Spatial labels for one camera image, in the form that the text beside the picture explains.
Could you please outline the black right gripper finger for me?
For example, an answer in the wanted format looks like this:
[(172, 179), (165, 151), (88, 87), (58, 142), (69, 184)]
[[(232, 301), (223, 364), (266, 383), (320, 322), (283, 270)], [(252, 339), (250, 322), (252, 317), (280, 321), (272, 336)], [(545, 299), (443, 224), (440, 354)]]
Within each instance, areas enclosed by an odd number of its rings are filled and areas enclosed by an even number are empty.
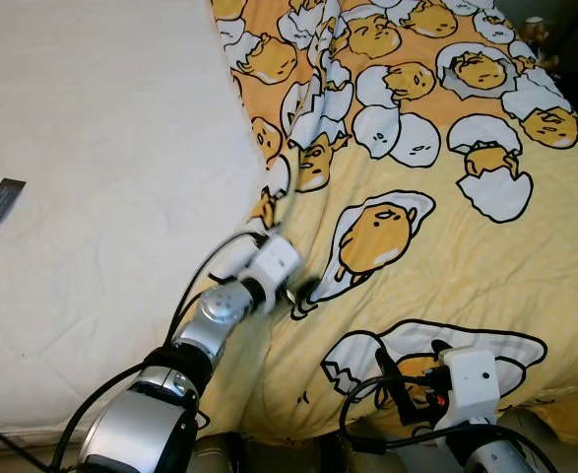
[(379, 409), (396, 410), (398, 420), (402, 425), (410, 425), (415, 422), (415, 402), (412, 401), (403, 375), (398, 369), (397, 362), (388, 355), (386, 348), (378, 348), (375, 351), (375, 360), (380, 369), (379, 382), (375, 388)]

